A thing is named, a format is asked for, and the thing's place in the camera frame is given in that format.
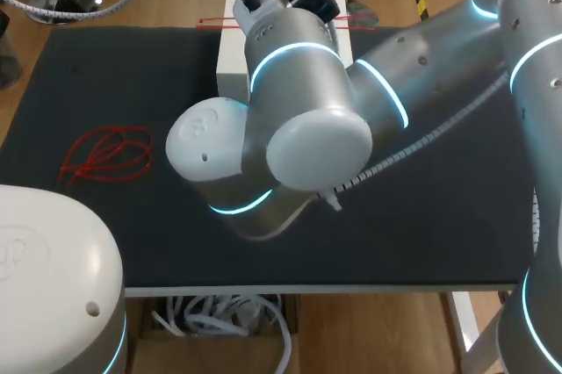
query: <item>black mat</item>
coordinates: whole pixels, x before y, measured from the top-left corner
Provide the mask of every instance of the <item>black mat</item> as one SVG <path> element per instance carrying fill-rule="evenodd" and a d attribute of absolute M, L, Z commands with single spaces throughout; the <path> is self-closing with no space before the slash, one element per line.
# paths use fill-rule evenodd
<path fill-rule="evenodd" d="M 388 34 L 353 32 L 356 54 Z M 0 183 L 56 191 L 58 168 L 83 133 L 140 125 L 155 139 L 148 175 L 128 184 L 77 181 L 67 192 L 112 230 L 127 287 L 519 280 L 532 254 L 532 182 L 506 91 L 432 146 L 343 194 L 342 212 L 317 202 L 275 240 L 238 238 L 164 153 L 176 118 L 216 95 L 219 40 L 183 29 L 53 31 L 0 149 Z M 427 129 L 413 124 L 395 148 Z"/>

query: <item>logo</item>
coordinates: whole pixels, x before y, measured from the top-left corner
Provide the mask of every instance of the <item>logo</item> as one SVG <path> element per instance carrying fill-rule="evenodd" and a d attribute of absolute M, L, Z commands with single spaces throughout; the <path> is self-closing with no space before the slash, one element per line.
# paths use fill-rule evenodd
<path fill-rule="evenodd" d="M 219 114 L 214 109 L 205 108 L 194 113 L 182 130 L 184 138 L 191 136 L 198 139 L 219 122 Z"/>
<path fill-rule="evenodd" d="M 49 260 L 43 237 L 29 227 L 0 226 L 0 282 L 40 273 Z"/>

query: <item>red string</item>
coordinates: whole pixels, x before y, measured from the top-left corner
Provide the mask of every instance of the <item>red string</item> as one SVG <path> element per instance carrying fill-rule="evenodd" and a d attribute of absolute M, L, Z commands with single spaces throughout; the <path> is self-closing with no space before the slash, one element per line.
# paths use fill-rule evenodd
<path fill-rule="evenodd" d="M 352 14 L 350 16 L 337 16 L 334 20 L 358 20 L 361 18 L 372 17 L 371 14 Z M 206 17 L 200 18 L 199 23 L 204 23 L 205 21 L 222 21 L 222 20 L 236 20 L 235 17 Z"/>
<path fill-rule="evenodd" d="M 126 134 L 132 132 L 141 133 L 143 136 L 146 136 L 148 138 L 148 144 L 145 144 L 142 141 L 129 140 L 126 137 Z M 99 134 L 103 135 L 91 149 L 86 162 L 71 165 L 70 161 L 76 154 L 76 150 L 86 140 Z M 114 139 L 116 136 L 118 136 L 119 141 L 112 142 L 112 139 Z M 120 153 L 129 149 L 138 149 L 140 152 L 133 159 L 130 159 L 127 162 L 105 164 L 110 163 L 110 161 Z M 95 130 L 92 130 L 80 137 L 70 148 L 66 158 L 64 159 L 64 163 L 59 170 L 59 177 L 57 182 L 61 183 L 64 175 L 67 172 L 74 172 L 74 175 L 66 183 L 67 187 L 69 187 L 77 178 L 84 178 L 91 181 L 99 181 L 102 183 L 123 183 L 126 181 L 131 181 L 145 174 L 150 169 L 151 161 L 152 136 L 146 128 L 143 128 L 141 126 L 100 126 L 99 128 L 96 128 Z M 143 166 L 140 166 L 138 170 L 129 175 L 96 175 L 96 173 L 99 172 L 120 171 L 123 169 L 134 168 L 135 166 L 139 166 L 139 164 L 143 162 Z"/>
<path fill-rule="evenodd" d="M 205 29 L 240 29 L 238 25 L 196 25 L 197 30 Z M 377 27 L 368 26 L 348 26 L 348 27 L 336 27 L 336 30 L 377 30 Z"/>

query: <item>white box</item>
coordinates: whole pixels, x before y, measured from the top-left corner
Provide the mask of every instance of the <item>white box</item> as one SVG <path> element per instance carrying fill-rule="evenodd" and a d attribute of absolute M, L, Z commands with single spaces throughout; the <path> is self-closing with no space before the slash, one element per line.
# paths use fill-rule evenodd
<path fill-rule="evenodd" d="M 225 18 L 233 18 L 235 0 L 226 0 Z M 347 7 L 345 0 L 336 0 L 340 7 L 340 15 L 334 20 L 337 33 L 339 54 L 347 68 L 353 63 L 351 42 L 349 39 Z M 226 19 L 224 25 L 238 25 L 236 20 Z M 248 66 L 244 56 L 246 36 L 241 29 L 222 29 L 220 36 L 219 60 L 217 62 L 217 86 L 219 96 L 249 103 Z"/>

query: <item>black chair base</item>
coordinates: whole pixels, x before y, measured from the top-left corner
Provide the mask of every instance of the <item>black chair base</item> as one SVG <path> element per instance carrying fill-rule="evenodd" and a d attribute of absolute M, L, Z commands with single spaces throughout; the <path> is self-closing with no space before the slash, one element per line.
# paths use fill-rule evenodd
<path fill-rule="evenodd" d="M 27 4 L 47 11 L 93 12 L 99 10 L 103 1 L 104 0 L 28 0 Z M 75 21 L 67 18 L 52 18 L 31 13 L 27 15 L 29 18 L 46 25 L 66 25 L 67 23 Z"/>

